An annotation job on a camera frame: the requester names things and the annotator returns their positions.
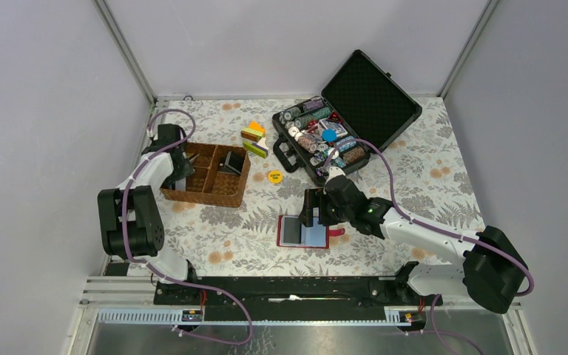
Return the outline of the black VIP card stack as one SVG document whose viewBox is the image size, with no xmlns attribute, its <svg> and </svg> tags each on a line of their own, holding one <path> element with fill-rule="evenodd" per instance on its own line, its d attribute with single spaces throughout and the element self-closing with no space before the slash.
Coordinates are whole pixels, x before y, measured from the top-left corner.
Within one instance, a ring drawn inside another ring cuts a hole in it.
<svg viewBox="0 0 568 355">
<path fill-rule="evenodd" d="M 230 151 L 225 153 L 218 162 L 217 171 L 227 175 L 241 176 L 245 157 Z"/>
</svg>

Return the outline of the single black card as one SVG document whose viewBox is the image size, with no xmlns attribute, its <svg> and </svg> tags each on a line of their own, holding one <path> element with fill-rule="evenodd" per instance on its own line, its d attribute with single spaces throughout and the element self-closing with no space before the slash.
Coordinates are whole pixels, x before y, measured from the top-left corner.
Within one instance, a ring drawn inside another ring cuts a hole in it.
<svg viewBox="0 0 568 355">
<path fill-rule="evenodd" d="M 297 217 L 284 216 L 282 219 L 281 241 L 284 244 L 301 244 L 301 228 Z"/>
</svg>

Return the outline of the red card holder wallet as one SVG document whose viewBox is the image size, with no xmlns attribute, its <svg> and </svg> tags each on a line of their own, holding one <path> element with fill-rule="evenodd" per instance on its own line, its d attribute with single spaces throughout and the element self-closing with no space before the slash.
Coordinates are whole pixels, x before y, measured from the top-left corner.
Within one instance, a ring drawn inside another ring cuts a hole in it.
<svg viewBox="0 0 568 355">
<path fill-rule="evenodd" d="M 301 244 L 291 245 L 284 244 L 281 241 L 282 219 L 284 216 L 280 215 L 278 220 L 277 230 L 277 246 L 284 248 L 301 248 L 301 249 L 328 249 L 332 237 L 339 237 L 345 233 L 344 228 L 329 229 L 327 226 L 322 226 L 318 223 L 318 218 L 313 219 L 314 225 L 312 227 L 305 227 L 300 223 L 301 228 Z"/>
</svg>

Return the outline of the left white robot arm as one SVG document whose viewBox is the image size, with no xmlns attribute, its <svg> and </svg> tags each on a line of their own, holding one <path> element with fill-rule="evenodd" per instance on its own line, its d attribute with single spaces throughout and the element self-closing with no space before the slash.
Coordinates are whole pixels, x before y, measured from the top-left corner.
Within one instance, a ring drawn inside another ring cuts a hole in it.
<svg viewBox="0 0 568 355">
<path fill-rule="evenodd" d="M 177 124 L 161 124 L 137 168 L 121 184 L 98 193 L 101 243 L 105 253 L 155 268 L 162 283 L 183 304 L 200 293 L 193 265 L 164 247 L 165 232 L 155 195 L 184 187 L 195 170 L 185 153 L 186 133 Z"/>
</svg>

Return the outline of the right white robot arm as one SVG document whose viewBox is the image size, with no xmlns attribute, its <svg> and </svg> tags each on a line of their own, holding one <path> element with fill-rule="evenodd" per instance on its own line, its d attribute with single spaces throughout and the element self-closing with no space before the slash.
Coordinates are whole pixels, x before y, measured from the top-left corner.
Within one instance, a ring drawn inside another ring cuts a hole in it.
<svg viewBox="0 0 568 355">
<path fill-rule="evenodd" d="M 344 175 L 329 178 L 321 188 L 306 189 L 299 220 L 305 227 L 349 223 L 361 234 L 406 243 L 444 260 L 443 265 L 408 266 L 408 274 L 394 286 L 396 298 L 406 305 L 422 296 L 453 295 L 504 314 L 516 297 L 534 287 L 527 264 L 501 229 L 452 231 L 406 213 L 391 200 L 366 197 Z"/>
</svg>

